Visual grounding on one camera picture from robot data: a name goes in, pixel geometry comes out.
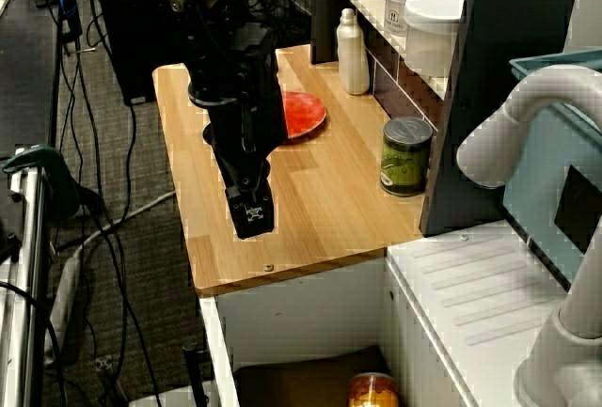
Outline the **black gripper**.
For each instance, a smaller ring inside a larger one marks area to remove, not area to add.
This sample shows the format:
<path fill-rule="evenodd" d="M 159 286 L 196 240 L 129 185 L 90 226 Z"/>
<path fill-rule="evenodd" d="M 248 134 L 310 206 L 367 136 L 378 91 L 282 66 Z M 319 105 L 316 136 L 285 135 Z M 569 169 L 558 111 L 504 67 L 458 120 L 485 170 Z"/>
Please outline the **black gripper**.
<path fill-rule="evenodd" d="M 275 227 L 267 157 L 287 139 L 277 60 L 273 47 L 249 47 L 213 58 L 190 73 L 190 101 L 206 110 L 206 140 L 220 164 L 236 235 L 245 240 Z M 249 196 L 240 190 L 255 190 Z"/>

